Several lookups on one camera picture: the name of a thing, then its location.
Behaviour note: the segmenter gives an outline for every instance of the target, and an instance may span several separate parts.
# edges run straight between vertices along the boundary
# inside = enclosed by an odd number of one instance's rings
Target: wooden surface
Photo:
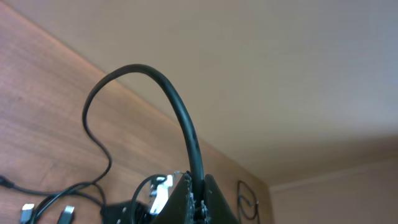
[[[0,2],[0,174],[30,189],[60,190],[102,173],[108,162],[83,132],[81,110],[103,76]],[[100,91],[88,121],[114,159],[99,182],[109,203],[130,199],[151,174],[189,168],[179,126],[118,82]],[[243,179],[257,193],[262,223],[270,223],[267,186],[205,142],[200,146],[205,173],[214,175],[231,209],[236,213],[236,184]],[[2,224],[17,223],[23,204],[43,199],[5,188],[0,198]],[[51,206],[40,223],[56,223],[66,205],[76,208],[74,224],[100,223],[99,207],[75,197]]]

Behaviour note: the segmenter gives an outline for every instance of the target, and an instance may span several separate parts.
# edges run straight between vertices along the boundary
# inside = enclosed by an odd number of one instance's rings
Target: cable connector
[[[20,224],[26,224],[29,222],[30,218],[32,218],[34,208],[35,208],[34,204],[25,204],[22,207],[21,219],[19,220]]]
[[[58,219],[57,224],[71,224],[73,219],[75,218],[74,214],[75,207],[73,206],[66,206],[64,211],[61,213],[60,218]]]
[[[14,183],[11,180],[7,179],[5,176],[0,175],[0,185],[7,188],[12,188],[14,186]]]

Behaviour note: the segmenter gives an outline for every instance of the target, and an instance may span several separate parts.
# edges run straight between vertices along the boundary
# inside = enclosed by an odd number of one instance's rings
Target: robotic device
[[[172,185],[172,176],[156,174],[146,178],[138,186],[131,200],[118,204],[107,205],[105,194],[97,182],[110,170],[112,159],[105,146],[91,133],[88,128],[86,117],[88,108],[97,92],[99,92],[100,89],[110,81],[127,73],[143,73],[148,75],[163,89],[182,128],[185,143],[187,145],[190,171],[182,174],[182,177],[175,186],[170,198],[168,198],[168,188]],[[53,204],[54,201],[66,195],[85,197],[100,205],[100,214],[103,217],[103,224],[238,223],[237,219],[229,209],[229,206],[213,176],[210,174],[207,174],[206,176],[204,175],[197,135],[187,109],[173,85],[156,69],[147,65],[126,65],[102,78],[87,97],[86,103],[83,107],[82,120],[83,127],[87,135],[99,146],[109,159],[108,167],[96,179],[88,182],[77,183],[61,192],[39,192],[25,189],[1,176],[0,185],[27,194],[47,196],[47,198],[44,199],[36,208],[30,204],[24,206],[26,209],[22,210],[22,224],[37,223],[41,214],[43,214],[43,212]],[[137,201],[139,192],[148,182],[151,183],[152,193],[156,194],[156,199],[151,209],[147,205]],[[98,188],[102,197],[102,202],[80,191],[89,186],[95,186]],[[67,207],[61,214],[58,223],[69,224],[72,220],[73,207]]]

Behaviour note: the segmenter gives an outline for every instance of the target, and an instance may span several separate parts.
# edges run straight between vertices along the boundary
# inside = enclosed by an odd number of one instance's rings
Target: white wall
[[[398,160],[271,187],[275,224],[397,224]]]

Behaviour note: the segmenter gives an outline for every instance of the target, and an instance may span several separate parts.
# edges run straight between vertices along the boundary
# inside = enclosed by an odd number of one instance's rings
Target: wood grain
[[[86,96],[103,76],[0,2],[0,174],[37,190],[60,190],[99,175],[107,160],[80,120]],[[179,126],[118,82],[100,91],[88,120],[114,159],[99,182],[110,203],[131,198],[151,174],[189,169]],[[262,223],[272,223],[267,186],[204,141],[200,146],[205,173],[214,175],[231,209],[236,211],[236,184],[243,179],[257,193]],[[9,189],[0,189],[0,198],[2,224],[16,223],[23,204],[43,199]],[[75,224],[100,222],[98,206],[75,197],[51,206],[40,222],[56,223],[66,205],[76,207]]]

